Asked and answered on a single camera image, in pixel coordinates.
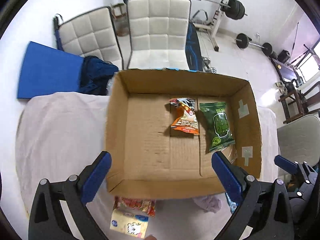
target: tufted white cushion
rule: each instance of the tufted white cushion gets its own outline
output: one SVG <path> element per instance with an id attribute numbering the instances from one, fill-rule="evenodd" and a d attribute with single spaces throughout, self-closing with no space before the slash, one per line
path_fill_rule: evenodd
<path id="1" fill-rule="evenodd" d="M 189 69 L 185 45 L 190 7 L 190 0 L 128 0 L 128 68 Z"/>
<path id="2" fill-rule="evenodd" d="M 65 52 L 82 57 L 97 56 L 123 69 L 122 55 L 108 7 L 95 9 L 63 23 L 59 33 Z"/>

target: white tablecloth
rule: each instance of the white tablecloth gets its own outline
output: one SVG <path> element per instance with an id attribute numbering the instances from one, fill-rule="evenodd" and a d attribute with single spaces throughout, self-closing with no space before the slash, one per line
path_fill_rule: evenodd
<path id="1" fill-rule="evenodd" d="M 108 96 L 79 93 L 55 93 L 31 99 L 20 119 L 16 139 L 16 169 L 21 194 L 28 213 L 41 179 L 50 182 L 66 180 L 79 174 L 103 150 Z M 276 116 L 258 107 L 262 134 L 262 171 L 260 180 L 273 182 L 277 167 L 273 163 L 278 153 Z M 231 216 L 224 194 L 222 208 L 216 214 L 198 207 L 192 199 L 163 200 L 156 203 L 156 216 L 149 220 L 147 235 L 158 240 L 212 240 Z M 110 240 L 133 239 L 109 229 L 113 197 L 105 182 L 88 210 Z M 71 214 L 63 204 L 74 236 L 82 239 Z M 247 227 L 243 236 L 248 236 Z"/>

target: wooden chair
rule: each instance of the wooden chair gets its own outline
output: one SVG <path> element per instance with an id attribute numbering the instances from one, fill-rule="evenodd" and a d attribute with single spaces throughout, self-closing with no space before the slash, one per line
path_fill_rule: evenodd
<path id="1" fill-rule="evenodd" d="M 309 106 L 313 106 L 317 103 L 320 103 L 320 91 L 316 93 L 315 95 L 311 96 L 310 98 L 306 98 L 306 95 L 308 95 L 314 88 L 318 87 L 320 90 L 320 81 L 315 83 L 307 92 L 302 93 L 301 90 L 294 90 L 290 93 L 288 93 L 286 96 L 281 96 L 279 99 L 279 102 L 282 103 L 283 109 L 284 109 L 284 115 L 286 117 L 286 120 L 283 123 L 289 123 L 292 122 L 306 114 L 313 114 L 317 113 L 320 111 L 320 108 L 314 109 L 312 111 L 308 110 Z M 289 115 L 289 110 L 287 103 L 285 101 L 286 98 L 292 98 L 293 101 L 288 103 L 288 105 L 292 105 L 293 103 L 297 103 L 297 108 L 298 108 L 298 114 L 296 114 L 293 117 L 290 117 Z"/>

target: white label strip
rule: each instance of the white label strip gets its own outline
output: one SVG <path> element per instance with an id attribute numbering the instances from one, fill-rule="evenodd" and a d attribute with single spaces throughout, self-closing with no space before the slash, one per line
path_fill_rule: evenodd
<path id="1" fill-rule="evenodd" d="M 242 147 L 242 158 L 244 158 L 244 166 L 248 166 L 249 158 L 252 158 L 252 146 Z"/>
<path id="2" fill-rule="evenodd" d="M 249 114 L 248 105 L 243 105 L 242 99 L 239 101 L 240 108 L 238 109 L 239 119 Z"/>

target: open cardboard box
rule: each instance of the open cardboard box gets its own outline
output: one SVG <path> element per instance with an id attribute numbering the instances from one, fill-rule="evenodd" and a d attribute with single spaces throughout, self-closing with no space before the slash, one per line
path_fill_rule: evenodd
<path id="1" fill-rule="evenodd" d="M 169 99 L 176 97 L 196 100 L 200 136 L 170 129 L 177 113 Z M 198 107 L 199 102 L 216 101 L 227 102 L 236 140 L 230 146 L 237 152 L 234 164 L 260 177 L 260 124 L 248 81 L 205 72 L 130 69 L 115 75 L 108 106 L 105 150 L 112 156 L 108 191 L 142 199 L 223 192 L 211 168 L 205 121 Z"/>

